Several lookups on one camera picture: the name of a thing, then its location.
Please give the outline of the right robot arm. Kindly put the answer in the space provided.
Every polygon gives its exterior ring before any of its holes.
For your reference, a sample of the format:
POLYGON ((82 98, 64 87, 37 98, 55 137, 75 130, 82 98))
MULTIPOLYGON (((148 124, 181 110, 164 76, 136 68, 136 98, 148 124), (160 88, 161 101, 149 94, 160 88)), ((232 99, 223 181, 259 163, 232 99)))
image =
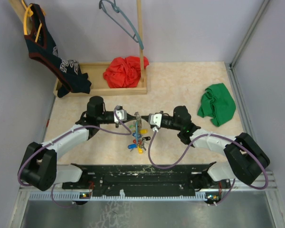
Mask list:
POLYGON ((176 130, 177 137, 188 147, 208 149, 227 158, 226 162, 216 162, 206 170, 202 180, 208 188, 226 179, 238 179, 251 186, 260 174, 266 175, 270 159, 248 133, 224 136, 206 131, 191 121, 185 106, 175 107, 172 116, 159 112, 142 116, 142 119, 155 133, 160 128, 176 130))

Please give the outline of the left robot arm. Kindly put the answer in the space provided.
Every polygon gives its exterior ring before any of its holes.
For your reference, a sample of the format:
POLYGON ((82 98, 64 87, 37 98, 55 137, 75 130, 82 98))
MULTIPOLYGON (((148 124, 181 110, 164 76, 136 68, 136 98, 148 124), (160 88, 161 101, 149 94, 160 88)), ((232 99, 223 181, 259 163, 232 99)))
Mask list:
POLYGON ((52 140, 32 142, 27 146, 18 171, 19 184, 34 186, 41 191, 66 182, 72 182, 81 189, 86 187, 89 176, 84 174, 83 167, 76 164, 58 165, 57 161, 77 145, 94 137, 102 124, 119 126, 134 119, 122 106, 107 111, 102 97, 91 97, 87 110, 68 131, 52 140))

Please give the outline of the large metal keyring with keys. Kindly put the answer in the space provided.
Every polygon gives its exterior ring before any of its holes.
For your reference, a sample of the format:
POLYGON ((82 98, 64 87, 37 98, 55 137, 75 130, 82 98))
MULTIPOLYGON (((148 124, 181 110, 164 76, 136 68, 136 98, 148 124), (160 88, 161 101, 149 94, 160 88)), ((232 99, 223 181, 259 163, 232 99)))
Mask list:
POLYGON ((139 154, 143 154, 146 151, 145 144, 151 139, 149 136, 145 136, 148 133, 147 129, 143 129, 142 117, 139 112, 134 113, 135 120, 129 126, 132 131, 133 142, 128 145, 128 150, 133 151, 137 149, 139 154))

